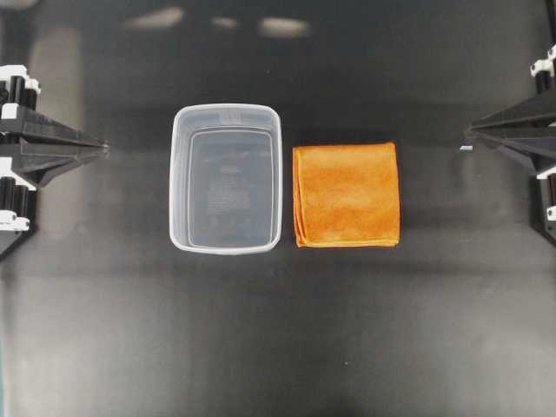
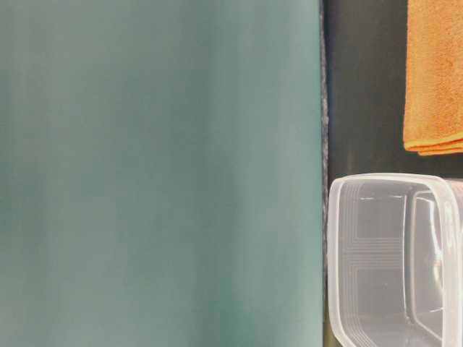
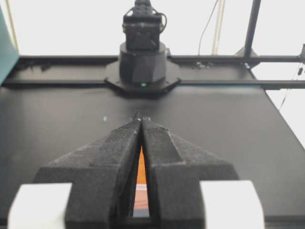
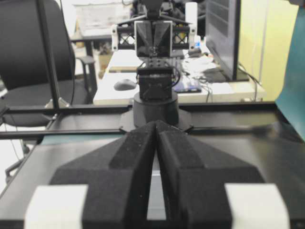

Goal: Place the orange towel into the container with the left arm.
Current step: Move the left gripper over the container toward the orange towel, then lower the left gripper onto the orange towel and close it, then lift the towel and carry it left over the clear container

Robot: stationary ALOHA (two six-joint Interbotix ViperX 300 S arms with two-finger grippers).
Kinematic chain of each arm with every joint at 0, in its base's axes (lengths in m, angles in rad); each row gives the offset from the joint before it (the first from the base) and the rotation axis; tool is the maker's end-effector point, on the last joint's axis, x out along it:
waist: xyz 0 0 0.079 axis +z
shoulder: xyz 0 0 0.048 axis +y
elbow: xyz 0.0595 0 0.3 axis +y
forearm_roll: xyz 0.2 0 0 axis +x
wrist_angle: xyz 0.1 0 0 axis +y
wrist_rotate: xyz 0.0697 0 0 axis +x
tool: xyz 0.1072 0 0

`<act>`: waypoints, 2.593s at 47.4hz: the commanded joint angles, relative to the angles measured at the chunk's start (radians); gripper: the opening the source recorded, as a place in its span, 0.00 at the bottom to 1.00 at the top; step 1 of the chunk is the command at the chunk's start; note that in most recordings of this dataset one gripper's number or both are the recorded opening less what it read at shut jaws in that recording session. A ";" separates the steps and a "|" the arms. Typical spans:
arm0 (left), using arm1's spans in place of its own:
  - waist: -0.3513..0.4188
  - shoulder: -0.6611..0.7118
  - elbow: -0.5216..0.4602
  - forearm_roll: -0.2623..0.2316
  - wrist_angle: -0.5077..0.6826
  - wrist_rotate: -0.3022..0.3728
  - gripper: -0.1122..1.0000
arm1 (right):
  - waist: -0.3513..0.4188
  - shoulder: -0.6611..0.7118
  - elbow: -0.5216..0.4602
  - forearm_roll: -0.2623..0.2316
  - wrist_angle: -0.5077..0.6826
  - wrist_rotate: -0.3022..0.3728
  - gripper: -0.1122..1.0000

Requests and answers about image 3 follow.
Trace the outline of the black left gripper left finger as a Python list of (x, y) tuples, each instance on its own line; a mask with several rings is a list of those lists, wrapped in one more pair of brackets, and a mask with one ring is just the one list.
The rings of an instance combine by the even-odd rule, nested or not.
[(72, 183), (66, 228), (108, 229), (114, 219), (133, 215), (140, 150), (136, 112), (105, 137), (42, 166), (33, 182)]

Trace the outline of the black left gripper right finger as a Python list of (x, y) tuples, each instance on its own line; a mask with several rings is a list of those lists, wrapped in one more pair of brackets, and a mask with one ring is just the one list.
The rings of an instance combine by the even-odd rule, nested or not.
[(150, 216), (162, 229), (204, 228), (200, 181), (238, 180), (233, 164), (149, 118), (142, 135)]

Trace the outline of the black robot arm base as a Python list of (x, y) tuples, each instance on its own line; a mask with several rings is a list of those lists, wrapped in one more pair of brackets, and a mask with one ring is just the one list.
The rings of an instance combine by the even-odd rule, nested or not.
[(160, 35), (166, 27), (149, 0), (137, 0), (123, 16), (126, 41), (120, 45), (118, 61), (106, 66), (105, 82), (129, 93), (161, 93), (180, 81), (179, 65), (168, 60)]

